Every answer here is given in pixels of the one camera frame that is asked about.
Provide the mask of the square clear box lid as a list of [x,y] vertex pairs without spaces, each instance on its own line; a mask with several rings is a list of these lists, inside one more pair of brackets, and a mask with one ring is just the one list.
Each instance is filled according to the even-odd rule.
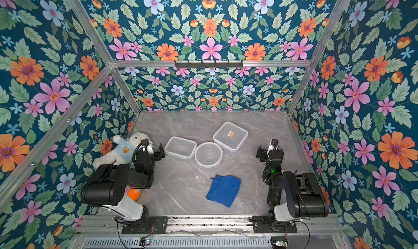
[[227,121],[215,132],[213,141],[227,151],[237,152],[248,135],[247,130]]

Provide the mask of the blue cleaning cloth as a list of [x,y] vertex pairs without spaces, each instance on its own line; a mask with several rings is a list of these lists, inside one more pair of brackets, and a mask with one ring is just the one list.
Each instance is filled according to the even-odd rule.
[[215,178],[212,178],[212,184],[206,199],[230,208],[234,203],[240,186],[241,180],[235,176],[217,175]]

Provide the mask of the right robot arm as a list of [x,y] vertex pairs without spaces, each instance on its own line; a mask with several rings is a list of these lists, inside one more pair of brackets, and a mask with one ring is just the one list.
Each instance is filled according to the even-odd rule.
[[267,149],[259,146],[256,157],[265,164],[262,180],[269,187],[270,209],[267,215],[250,219],[255,232],[294,233],[297,220],[328,216],[329,205],[316,175],[282,169],[284,151],[278,139],[272,139]]

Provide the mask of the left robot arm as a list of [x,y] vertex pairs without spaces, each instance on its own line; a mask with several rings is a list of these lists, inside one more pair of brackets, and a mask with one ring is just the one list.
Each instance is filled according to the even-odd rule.
[[109,155],[115,155],[115,159],[100,165],[90,176],[81,192],[82,202],[114,212],[116,222],[126,227],[151,227],[147,207],[130,198],[126,188],[151,188],[155,164],[165,157],[163,146],[145,139],[137,146],[129,144],[114,149]]

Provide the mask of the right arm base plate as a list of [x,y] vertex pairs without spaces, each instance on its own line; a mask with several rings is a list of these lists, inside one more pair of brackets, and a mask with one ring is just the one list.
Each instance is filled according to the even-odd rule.
[[249,222],[253,225],[254,233],[297,233],[294,222],[277,222],[267,215],[254,215],[249,218]]

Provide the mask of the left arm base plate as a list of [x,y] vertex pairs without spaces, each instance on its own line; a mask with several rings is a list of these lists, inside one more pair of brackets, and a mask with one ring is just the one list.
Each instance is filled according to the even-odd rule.
[[168,217],[144,216],[140,220],[128,221],[124,225],[122,234],[165,234],[168,227]]

